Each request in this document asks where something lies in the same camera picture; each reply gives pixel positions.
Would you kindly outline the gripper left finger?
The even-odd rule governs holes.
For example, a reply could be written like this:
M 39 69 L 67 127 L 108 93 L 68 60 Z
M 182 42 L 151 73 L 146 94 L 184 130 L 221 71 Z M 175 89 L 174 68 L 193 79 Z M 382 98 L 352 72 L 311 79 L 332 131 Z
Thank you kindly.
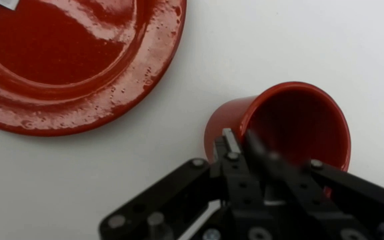
M 250 172 L 264 146 L 248 131 L 242 147 L 231 129 L 214 142 L 217 162 L 194 158 L 105 217 L 100 240 L 177 240 L 207 210 L 216 210 L 189 240 L 266 240 L 262 190 Z

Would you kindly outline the red plate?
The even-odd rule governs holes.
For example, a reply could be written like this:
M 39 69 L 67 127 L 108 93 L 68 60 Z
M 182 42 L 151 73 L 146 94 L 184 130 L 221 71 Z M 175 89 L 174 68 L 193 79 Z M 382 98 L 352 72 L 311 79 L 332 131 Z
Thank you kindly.
M 139 104 L 179 46 L 187 0 L 20 0 L 0 6 L 0 130 L 63 136 Z

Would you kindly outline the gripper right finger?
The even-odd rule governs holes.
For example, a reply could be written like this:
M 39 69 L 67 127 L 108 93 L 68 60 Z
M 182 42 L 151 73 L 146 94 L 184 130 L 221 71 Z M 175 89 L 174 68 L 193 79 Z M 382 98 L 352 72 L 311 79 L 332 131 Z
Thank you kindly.
M 384 240 L 384 187 L 317 159 L 297 167 L 251 130 L 244 150 L 265 181 L 286 191 L 312 240 Z

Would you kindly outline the red cup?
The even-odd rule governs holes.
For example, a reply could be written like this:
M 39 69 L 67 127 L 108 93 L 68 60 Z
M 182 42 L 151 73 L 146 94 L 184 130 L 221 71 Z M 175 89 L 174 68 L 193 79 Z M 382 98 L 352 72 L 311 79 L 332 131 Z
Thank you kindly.
M 342 171 L 349 168 L 351 137 L 343 112 L 329 94 L 308 83 L 277 84 L 218 107 L 204 131 L 205 155 L 211 163 L 213 142 L 226 128 L 240 142 L 251 129 L 269 150 L 294 165 L 317 159 Z

